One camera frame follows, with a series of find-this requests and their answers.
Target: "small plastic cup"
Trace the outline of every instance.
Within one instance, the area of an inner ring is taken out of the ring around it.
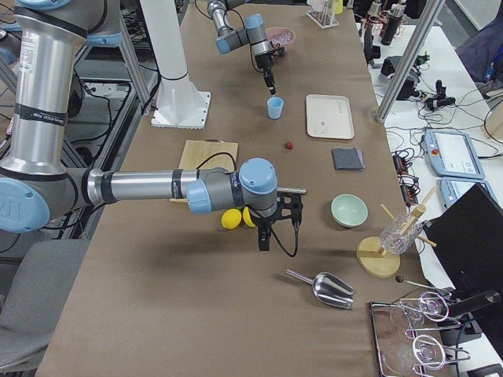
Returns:
[[[267,100],[267,115],[271,119],[278,119],[281,116],[281,111],[283,110],[283,104],[285,102],[282,98],[271,97]]]

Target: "white tray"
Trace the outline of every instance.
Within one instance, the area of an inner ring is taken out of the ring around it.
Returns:
[[[306,97],[307,134],[329,139],[352,139],[353,120],[344,96],[309,94]]]

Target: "black monitor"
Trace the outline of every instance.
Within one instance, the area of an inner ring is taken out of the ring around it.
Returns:
[[[488,290],[503,295],[503,210],[483,186],[473,185],[425,232],[461,299]],[[472,315],[503,358],[503,303]]]

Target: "black tool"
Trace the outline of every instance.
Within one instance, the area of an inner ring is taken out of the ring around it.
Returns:
[[[446,87],[442,85],[442,80],[437,80],[435,84],[437,94],[434,97],[430,97],[425,101],[426,106],[434,111],[437,108],[443,108],[444,106],[449,106],[456,103],[456,98],[448,97],[446,95]]]

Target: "electronic device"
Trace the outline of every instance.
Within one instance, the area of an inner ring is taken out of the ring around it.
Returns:
[[[482,179],[468,179],[468,178],[452,178],[442,177],[440,180],[440,192],[446,208],[452,206],[456,201],[461,198],[475,183],[479,183],[484,187],[490,195],[496,200],[493,189],[490,187],[488,181]]]
[[[503,210],[479,183],[442,216],[424,227],[435,240],[434,252],[460,300],[494,290],[503,293]],[[503,304],[472,312],[500,357],[503,357]]]
[[[443,86],[442,80],[437,80],[435,83],[435,88],[437,94],[433,97],[429,97],[426,99],[424,104],[429,108],[432,112],[437,108],[443,108],[444,106],[450,106],[456,103],[456,98],[448,97],[446,95],[447,88]]]
[[[441,177],[484,179],[471,138],[462,132],[426,130],[422,141],[431,168]]]

